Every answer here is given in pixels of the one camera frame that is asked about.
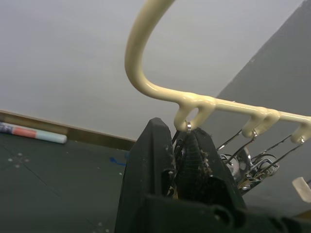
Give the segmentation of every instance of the hanger hook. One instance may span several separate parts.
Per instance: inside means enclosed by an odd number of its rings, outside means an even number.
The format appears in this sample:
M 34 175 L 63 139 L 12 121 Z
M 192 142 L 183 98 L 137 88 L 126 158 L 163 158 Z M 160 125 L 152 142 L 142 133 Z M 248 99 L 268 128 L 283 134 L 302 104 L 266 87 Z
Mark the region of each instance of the hanger hook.
M 246 147 L 247 145 L 251 144 L 251 143 L 256 139 L 257 136 L 258 136 L 258 135 L 257 135 L 256 131 L 253 130 L 253 137 L 252 137 L 252 139 L 251 139 L 249 142 L 245 143 L 243 146 L 241 146 L 241 147 L 240 147 L 226 162 L 225 162 L 225 164 L 228 164 L 238 153 L 240 153 L 240 151 L 241 151 L 244 147 Z
M 219 146 L 216 150 L 219 151 L 222 148 L 224 148 L 227 144 L 229 144 L 229 142 L 231 142 L 234 138 L 236 138 L 237 136 L 239 136 L 242 133 L 242 129 L 240 131 L 238 131 L 232 138 L 230 138 L 229 140 L 225 141 L 221 146 Z
M 286 138 L 284 138 L 282 141 L 274 144 L 273 146 L 269 147 L 268 149 L 266 149 L 264 152 L 260 153 L 259 155 L 265 154 L 267 151 L 271 150 L 272 148 L 275 148 L 276 146 L 278 146 L 279 144 L 283 143 L 286 139 L 290 138 L 292 135 L 287 136 Z M 293 152 L 294 150 L 298 149 L 299 147 L 301 147 L 304 144 L 305 140 L 303 138 L 300 139 L 300 144 L 296 147 L 294 147 L 293 149 L 289 150 L 288 152 L 286 152 L 284 155 L 282 155 L 279 159 L 275 160 L 273 163 L 271 163 L 268 167 L 266 167 L 265 169 L 263 169 L 256 177 L 261 176 L 266 170 L 268 170 L 269 168 L 271 168 L 272 166 L 274 166 L 275 164 L 277 164 L 279 161 L 281 161 L 282 159 L 284 159 L 289 153 Z
M 185 121 L 186 124 L 187 124 L 187 134 L 190 134 L 190 131 L 191 131 L 191 122 L 190 121 Z

